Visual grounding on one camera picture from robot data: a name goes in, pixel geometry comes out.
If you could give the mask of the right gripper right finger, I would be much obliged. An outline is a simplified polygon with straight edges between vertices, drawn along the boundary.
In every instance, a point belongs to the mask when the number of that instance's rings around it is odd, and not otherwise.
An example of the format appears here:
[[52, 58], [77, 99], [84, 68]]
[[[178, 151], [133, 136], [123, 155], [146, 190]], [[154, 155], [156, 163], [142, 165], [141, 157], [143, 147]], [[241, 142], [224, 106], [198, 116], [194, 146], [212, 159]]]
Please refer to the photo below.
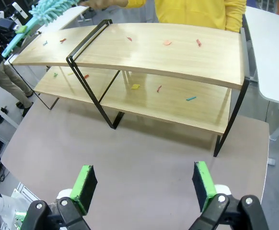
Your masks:
[[201, 215], [191, 230], [215, 230], [219, 225], [228, 225], [232, 230], [269, 229], [258, 197], [234, 198], [228, 186], [214, 184], [204, 161], [194, 162], [192, 181]]

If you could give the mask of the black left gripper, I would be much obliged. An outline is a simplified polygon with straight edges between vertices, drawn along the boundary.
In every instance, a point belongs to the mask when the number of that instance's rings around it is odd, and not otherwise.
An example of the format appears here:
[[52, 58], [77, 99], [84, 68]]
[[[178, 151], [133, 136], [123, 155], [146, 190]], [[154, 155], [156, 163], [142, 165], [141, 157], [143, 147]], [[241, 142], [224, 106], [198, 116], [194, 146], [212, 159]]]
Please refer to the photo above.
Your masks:
[[17, 31], [14, 28], [17, 26], [17, 23], [13, 20], [7, 18], [0, 18], [0, 35], [12, 36], [16, 34], [25, 34], [27, 33], [27, 25], [20, 26]]

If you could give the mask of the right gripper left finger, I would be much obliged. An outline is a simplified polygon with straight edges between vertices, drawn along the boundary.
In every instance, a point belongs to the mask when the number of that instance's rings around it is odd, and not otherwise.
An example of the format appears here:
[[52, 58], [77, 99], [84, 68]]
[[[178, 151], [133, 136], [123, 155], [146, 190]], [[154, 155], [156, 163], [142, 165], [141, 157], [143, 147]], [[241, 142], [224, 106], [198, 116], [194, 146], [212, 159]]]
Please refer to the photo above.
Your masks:
[[88, 230], [84, 220], [88, 214], [98, 181], [92, 165], [84, 165], [69, 195], [51, 204], [32, 202], [22, 222], [23, 230]]

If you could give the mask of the person's right hand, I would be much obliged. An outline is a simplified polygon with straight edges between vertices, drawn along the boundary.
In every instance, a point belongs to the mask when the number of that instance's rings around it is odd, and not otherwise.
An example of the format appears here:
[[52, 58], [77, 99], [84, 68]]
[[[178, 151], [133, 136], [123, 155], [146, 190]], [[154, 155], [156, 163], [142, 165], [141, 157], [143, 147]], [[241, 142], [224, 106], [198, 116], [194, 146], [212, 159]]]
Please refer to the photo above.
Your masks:
[[81, 6], [90, 7], [94, 10], [105, 9], [110, 6], [126, 7], [128, 0], [86, 0], [80, 3]]

